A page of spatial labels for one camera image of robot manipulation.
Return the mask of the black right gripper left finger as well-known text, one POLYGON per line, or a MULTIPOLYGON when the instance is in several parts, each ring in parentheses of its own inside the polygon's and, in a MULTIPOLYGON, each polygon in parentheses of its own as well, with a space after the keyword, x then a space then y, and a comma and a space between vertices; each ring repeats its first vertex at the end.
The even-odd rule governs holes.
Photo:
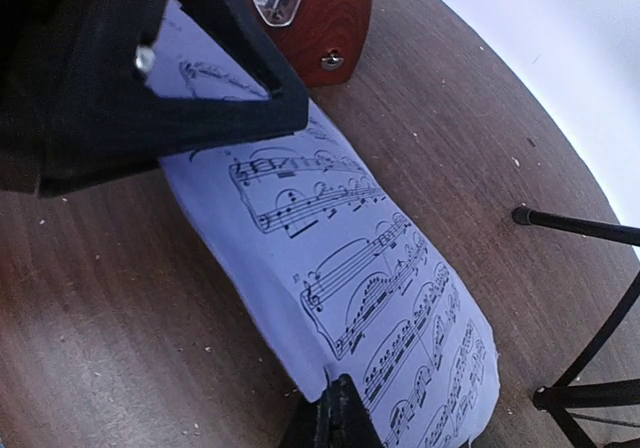
POLYGON ((313 448, 317 429, 319 402, 299 400, 278 445, 279 448, 313 448))

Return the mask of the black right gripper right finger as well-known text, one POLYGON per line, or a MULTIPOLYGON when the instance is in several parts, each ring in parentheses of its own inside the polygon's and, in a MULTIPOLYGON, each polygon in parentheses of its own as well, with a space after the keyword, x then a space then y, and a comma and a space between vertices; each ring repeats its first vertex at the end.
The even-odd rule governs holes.
POLYGON ((323 392, 316 417, 315 447, 382 447, 352 378, 340 375, 323 392))

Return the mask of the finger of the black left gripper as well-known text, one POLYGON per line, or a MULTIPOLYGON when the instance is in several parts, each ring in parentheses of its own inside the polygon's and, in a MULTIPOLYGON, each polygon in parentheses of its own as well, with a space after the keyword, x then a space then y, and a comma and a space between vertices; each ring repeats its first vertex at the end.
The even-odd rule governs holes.
POLYGON ((306 88, 243 0, 1 0, 1 186, 52 197, 153 169, 160 157, 289 135, 306 88), (266 92, 166 95, 154 42, 177 1, 266 92))

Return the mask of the white sheet music page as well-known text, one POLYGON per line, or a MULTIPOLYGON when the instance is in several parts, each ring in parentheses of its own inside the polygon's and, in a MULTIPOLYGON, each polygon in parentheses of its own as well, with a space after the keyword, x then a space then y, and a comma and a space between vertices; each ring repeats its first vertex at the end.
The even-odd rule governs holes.
POLYGON ((484 431, 500 389, 488 321, 318 106, 295 134, 160 164, 307 400, 350 376, 386 447, 484 431))

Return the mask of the brown wooden metronome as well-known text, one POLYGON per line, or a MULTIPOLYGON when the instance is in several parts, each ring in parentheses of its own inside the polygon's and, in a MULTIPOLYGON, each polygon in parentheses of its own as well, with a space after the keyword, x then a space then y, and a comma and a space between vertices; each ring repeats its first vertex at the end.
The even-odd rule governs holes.
POLYGON ((249 0, 262 27, 308 87, 348 81, 361 57, 373 0, 249 0))

